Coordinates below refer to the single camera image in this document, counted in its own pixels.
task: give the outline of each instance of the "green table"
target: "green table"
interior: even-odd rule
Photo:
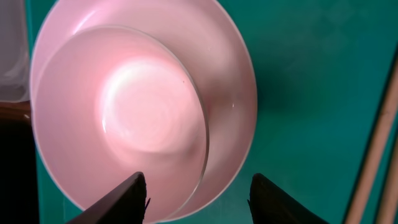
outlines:
[[[54,0],[26,1],[32,45]],[[398,40],[398,1],[220,2],[241,31],[254,64],[256,135],[228,190],[174,223],[251,223],[246,199],[256,172],[326,221],[341,223]],[[391,149],[392,136],[363,223],[374,220]],[[79,214],[38,156],[37,167],[41,223],[63,223]]]

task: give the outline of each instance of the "bowl rim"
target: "bowl rim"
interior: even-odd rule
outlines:
[[[176,60],[182,70],[184,71],[184,73],[186,74],[186,76],[189,78],[192,87],[195,90],[195,93],[197,94],[197,98],[199,100],[200,106],[201,106],[201,110],[203,113],[203,119],[205,122],[205,137],[206,137],[206,149],[205,149],[205,159],[203,161],[203,165],[202,165],[202,169],[200,172],[200,176],[198,179],[198,182],[195,186],[195,188],[192,190],[192,193],[188,196],[188,198],[184,201],[184,203],[178,207],[178,209],[176,209],[174,212],[172,212],[171,214],[167,215],[165,218],[159,220],[158,222],[166,222],[164,220],[167,220],[168,218],[170,218],[172,215],[174,215],[175,213],[177,213],[178,211],[180,211],[188,202],[189,200],[193,197],[194,193],[197,191],[198,186],[200,185],[201,181],[203,180],[203,176],[205,174],[206,171],[206,166],[207,166],[207,161],[208,161],[208,155],[209,155],[209,150],[210,150],[210,131],[209,131],[209,125],[208,125],[208,115],[206,112],[206,108],[205,108],[205,104],[203,102],[203,99],[201,97],[201,94],[198,90],[198,87],[195,84],[195,81],[193,80],[191,74],[188,72],[188,70],[185,68],[184,64],[177,58],[177,56],[169,49],[167,48],[163,43],[161,43],[159,40],[157,40],[155,37],[132,27],[127,27],[127,26],[121,26],[121,25],[99,25],[99,26],[93,26],[93,27],[89,27],[87,29],[82,29],[79,30],[78,32],[76,32],[75,34],[73,34],[72,36],[70,36],[64,43],[60,44],[59,46],[57,46],[57,48],[51,53],[51,56],[45,61],[44,66],[42,67],[42,69],[40,69],[39,72],[39,79],[37,80],[37,88],[39,88],[40,86],[40,80],[43,77],[43,74],[46,70],[46,68],[48,67],[48,65],[51,63],[53,57],[59,52],[61,51],[64,46],[71,41],[72,39],[87,33],[87,32],[91,32],[94,30],[101,30],[101,29],[124,29],[127,30],[131,33],[137,33],[139,35],[142,35],[144,37],[147,37],[148,39],[151,39],[152,41],[154,41],[156,44],[159,45],[159,47],[163,48],[169,55],[171,55],[174,60]],[[43,162],[43,165],[46,169],[46,171],[48,172],[49,176],[51,177],[51,179],[53,180],[53,182],[55,183],[55,185],[58,187],[58,189],[62,192],[62,194],[64,194],[64,196],[66,196],[74,205],[76,205],[80,210],[84,211],[85,209],[83,209],[83,207],[76,202],[75,199],[73,199],[66,191],[65,189],[63,189],[63,187],[58,183],[57,178],[55,178],[55,176],[52,174],[52,171],[50,170],[50,168],[47,165],[46,160],[44,159],[44,155],[42,154],[42,151],[40,149],[40,141],[39,138],[37,137],[37,127],[35,125],[35,120],[36,120],[36,112],[35,112],[35,104],[37,103],[37,101],[31,101],[30,102],[32,104],[32,113],[31,113],[31,118],[32,118],[32,129],[33,129],[33,135],[34,135],[34,139],[36,141],[36,148],[37,148],[37,152],[39,153],[40,159]]]

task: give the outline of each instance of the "transparent container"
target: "transparent container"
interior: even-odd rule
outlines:
[[[24,0],[0,0],[0,102],[29,100]]]

